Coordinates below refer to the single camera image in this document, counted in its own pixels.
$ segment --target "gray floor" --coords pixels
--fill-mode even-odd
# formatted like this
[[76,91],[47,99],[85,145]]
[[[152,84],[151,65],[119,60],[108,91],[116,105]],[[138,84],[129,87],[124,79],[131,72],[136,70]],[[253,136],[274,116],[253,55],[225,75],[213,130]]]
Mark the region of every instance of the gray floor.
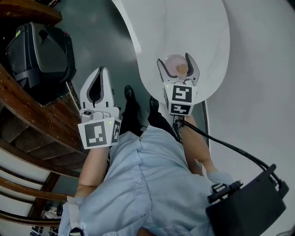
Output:
[[[131,85],[141,105],[141,123],[147,125],[150,94],[141,82],[131,37],[113,2],[62,0],[55,8],[63,17],[57,27],[72,39],[77,70],[72,83],[77,94],[87,77],[103,65],[110,71],[116,104],[124,109],[124,87]],[[204,129],[200,104],[194,107],[193,115]]]

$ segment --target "black shoe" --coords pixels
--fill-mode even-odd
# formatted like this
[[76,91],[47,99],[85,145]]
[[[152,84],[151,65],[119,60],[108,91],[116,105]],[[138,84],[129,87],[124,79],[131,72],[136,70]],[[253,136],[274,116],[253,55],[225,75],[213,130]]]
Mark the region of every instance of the black shoe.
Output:
[[132,89],[132,87],[130,85],[127,85],[125,87],[124,94],[125,94],[125,98],[126,98],[127,101],[136,100],[134,91],[133,91],[133,89]]
[[158,112],[158,110],[159,110],[159,102],[158,102],[158,100],[151,97],[151,99],[149,101],[149,109],[151,110],[151,113],[152,112]]

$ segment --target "person's right arm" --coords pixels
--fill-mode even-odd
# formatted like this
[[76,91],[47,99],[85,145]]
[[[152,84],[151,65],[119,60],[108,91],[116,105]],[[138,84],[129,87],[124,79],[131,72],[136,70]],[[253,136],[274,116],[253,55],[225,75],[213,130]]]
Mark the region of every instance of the person's right arm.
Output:
[[[186,117],[186,121],[197,127],[197,124],[192,116]],[[189,170],[193,174],[200,174],[200,168],[196,165],[195,159],[202,163],[207,173],[218,172],[215,168],[211,156],[209,147],[207,146],[202,135],[193,131],[188,126],[181,128],[181,138],[183,140],[183,149],[185,159],[188,163]]]

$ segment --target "black cable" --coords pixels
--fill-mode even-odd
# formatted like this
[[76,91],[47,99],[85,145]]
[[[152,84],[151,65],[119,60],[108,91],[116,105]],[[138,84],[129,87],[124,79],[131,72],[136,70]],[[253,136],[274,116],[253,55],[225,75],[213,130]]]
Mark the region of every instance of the black cable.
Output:
[[[199,133],[200,135],[202,135],[202,136],[204,136],[204,137],[206,137],[206,138],[209,138],[209,139],[211,139],[211,140],[213,140],[213,141],[215,141],[215,142],[217,142],[217,143],[220,143],[220,144],[222,144],[222,145],[224,145],[224,146],[226,146],[226,147],[228,147],[228,148],[230,148],[230,149],[236,151],[237,153],[239,153],[239,154],[243,155],[244,157],[248,158],[249,160],[253,161],[253,162],[254,162],[255,164],[257,164],[257,165],[258,165],[263,171],[265,171],[266,169],[269,168],[269,166],[268,166],[265,162],[263,162],[262,160],[260,160],[260,159],[258,159],[258,158],[256,158],[256,157],[254,157],[253,155],[251,155],[251,154],[245,152],[244,150],[242,150],[242,149],[240,149],[240,148],[238,148],[238,147],[235,147],[235,146],[233,146],[233,145],[231,145],[231,144],[229,144],[229,143],[226,143],[226,142],[223,142],[223,141],[221,141],[221,140],[219,140],[219,139],[216,139],[216,138],[211,137],[210,135],[206,134],[205,132],[203,132],[202,130],[198,129],[197,127],[193,126],[192,124],[190,124],[189,122],[187,122],[187,121],[185,121],[185,120],[176,120],[175,122],[180,122],[180,123],[182,123],[182,124],[188,126],[189,128],[191,128],[191,129],[194,130],[195,132]],[[280,186],[280,184],[281,184],[281,180],[277,177],[277,175],[276,175],[275,173],[272,173],[272,175],[273,175],[273,177],[275,178],[275,180],[277,181],[277,183],[278,183],[279,186]]]

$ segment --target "person's left arm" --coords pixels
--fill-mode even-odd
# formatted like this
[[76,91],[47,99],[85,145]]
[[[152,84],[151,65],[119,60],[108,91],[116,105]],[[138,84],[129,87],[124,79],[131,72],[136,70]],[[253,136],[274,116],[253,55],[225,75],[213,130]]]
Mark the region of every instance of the person's left arm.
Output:
[[90,150],[79,177],[75,197],[89,196],[103,182],[109,150],[109,147],[99,147]]

